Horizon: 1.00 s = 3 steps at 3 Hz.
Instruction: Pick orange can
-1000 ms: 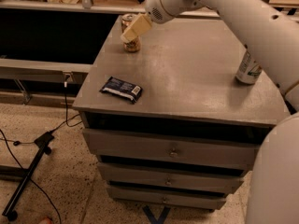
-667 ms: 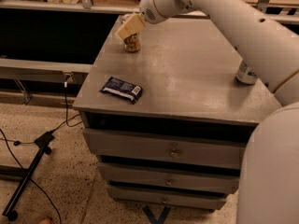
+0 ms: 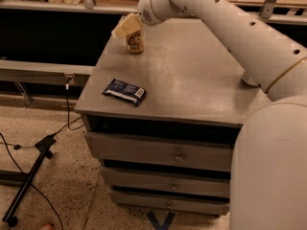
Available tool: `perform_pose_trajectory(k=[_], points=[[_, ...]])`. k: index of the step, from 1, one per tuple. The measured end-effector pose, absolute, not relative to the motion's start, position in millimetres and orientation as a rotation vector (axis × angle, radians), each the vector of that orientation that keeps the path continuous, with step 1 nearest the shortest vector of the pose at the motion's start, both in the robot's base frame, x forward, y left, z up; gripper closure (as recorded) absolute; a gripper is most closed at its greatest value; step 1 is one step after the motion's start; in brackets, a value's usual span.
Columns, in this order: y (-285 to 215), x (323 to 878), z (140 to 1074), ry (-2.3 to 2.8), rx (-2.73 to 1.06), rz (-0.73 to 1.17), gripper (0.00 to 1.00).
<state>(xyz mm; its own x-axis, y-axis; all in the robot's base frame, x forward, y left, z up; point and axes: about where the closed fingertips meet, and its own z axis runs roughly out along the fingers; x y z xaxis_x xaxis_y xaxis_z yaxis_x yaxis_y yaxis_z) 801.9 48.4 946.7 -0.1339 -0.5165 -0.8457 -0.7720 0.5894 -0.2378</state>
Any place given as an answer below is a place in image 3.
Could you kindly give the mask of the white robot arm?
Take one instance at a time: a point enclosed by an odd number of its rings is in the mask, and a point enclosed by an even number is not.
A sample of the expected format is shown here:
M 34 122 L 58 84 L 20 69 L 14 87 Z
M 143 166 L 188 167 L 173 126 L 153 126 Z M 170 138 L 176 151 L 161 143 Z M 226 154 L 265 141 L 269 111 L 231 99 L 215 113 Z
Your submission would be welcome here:
M 271 101 L 235 143 L 230 230 L 307 230 L 307 48 L 227 0 L 140 0 L 114 34 L 183 15 L 200 19 Z

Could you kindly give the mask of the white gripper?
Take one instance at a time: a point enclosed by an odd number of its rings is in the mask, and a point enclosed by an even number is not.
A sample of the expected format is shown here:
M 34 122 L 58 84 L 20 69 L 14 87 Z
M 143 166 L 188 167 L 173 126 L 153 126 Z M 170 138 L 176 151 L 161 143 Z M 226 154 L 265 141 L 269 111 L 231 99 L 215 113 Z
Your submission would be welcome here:
M 175 15 L 175 8 L 170 0 L 139 0 L 137 11 L 138 14 L 130 13 L 125 16 L 114 28 L 112 34 L 124 38 L 140 31 L 143 27 L 142 21 L 154 26 Z

